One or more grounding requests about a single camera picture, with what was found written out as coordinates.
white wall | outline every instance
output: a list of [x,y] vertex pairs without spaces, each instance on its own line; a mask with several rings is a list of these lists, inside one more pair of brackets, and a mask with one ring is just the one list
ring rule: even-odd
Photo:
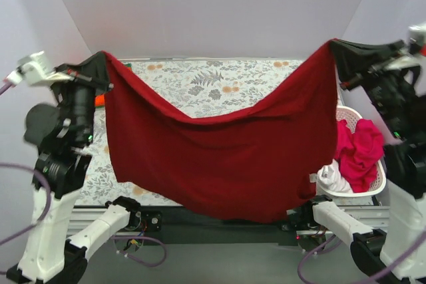
[[91,51],[119,58],[307,57],[361,0],[64,0]]
[[[90,55],[61,0],[0,0],[0,78],[25,55],[46,50],[52,62],[79,62]],[[28,88],[25,83],[0,97],[0,162],[33,167],[37,150],[23,142],[24,121],[36,103],[53,101],[48,89]],[[31,176],[1,170],[0,238],[27,226],[33,211]],[[0,269],[21,258],[26,239],[1,248]],[[0,277],[0,283],[8,283]]]

floral pattern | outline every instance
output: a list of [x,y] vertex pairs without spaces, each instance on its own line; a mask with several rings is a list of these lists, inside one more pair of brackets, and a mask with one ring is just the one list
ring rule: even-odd
[[[252,106],[272,92],[300,64],[300,60],[201,61],[164,60],[131,62],[133,72],[159,95],[193,118],[217,116]],[[109,158],[105,110],[95,112],[93,155],[77,205],[103,206],[118,196],[142,205],[175,206],[176,202],[133,183],[118,183]],[[368,199],[355,203],[368,204]]]

gray floor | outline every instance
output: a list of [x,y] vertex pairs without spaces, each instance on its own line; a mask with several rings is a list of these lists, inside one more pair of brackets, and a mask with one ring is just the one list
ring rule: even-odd
[[[274,244],[169,245],[169,258],[147,269],[115,253],[108,242],[90,260],[81,284],[289,284],[302,283],[297,266],[301,253],[279,249]],[[159,247],[145,247],[136,256],[155,261]],[[349,249],[312,258],[306,277],[315,283],[343,284],[365,278],[351,260]]]

dark red fabric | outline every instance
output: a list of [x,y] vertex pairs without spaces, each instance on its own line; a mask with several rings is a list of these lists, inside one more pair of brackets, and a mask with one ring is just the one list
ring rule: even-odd
[[385,140],[371,120],[359,119],[353,134],[346,125],[346,120],[337,124],[334,158],[353,192],[367,192],[377,177],[376,163],[383,156]]
[[315,195],[309,173],[337,143],[334,61],[326,43],[256,105],[190,118],[112,55],[105,95],[110,158],[119,182],[220,219],[271,222]]

plastic basket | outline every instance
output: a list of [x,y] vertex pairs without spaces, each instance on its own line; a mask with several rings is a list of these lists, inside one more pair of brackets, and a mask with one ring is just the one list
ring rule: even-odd
[[[355,132],[355,127],[357,125],[358,120],[362,118],[358,112],[346,106],[338,106],[335,117],[337,121],[346,119],[347,127],[351,129],[352,133]],[[386,175],[385,175],[385,171],[383,170],[383,166],[381,165],[381,162],[378,161],[376,166],[377,166],[377,177],[375,181],[371,183],[370,189],[367,192],[341,193],[341,192],[327,190],[319,184],[317,184],[317,186],[319,190],[321,190],[321,193],[325,193],[329,196],[335,196],[340,198],[359,198],[361,196],[374,196],[375,194],[378,194],[381,191],[383,191],[386,185]]]

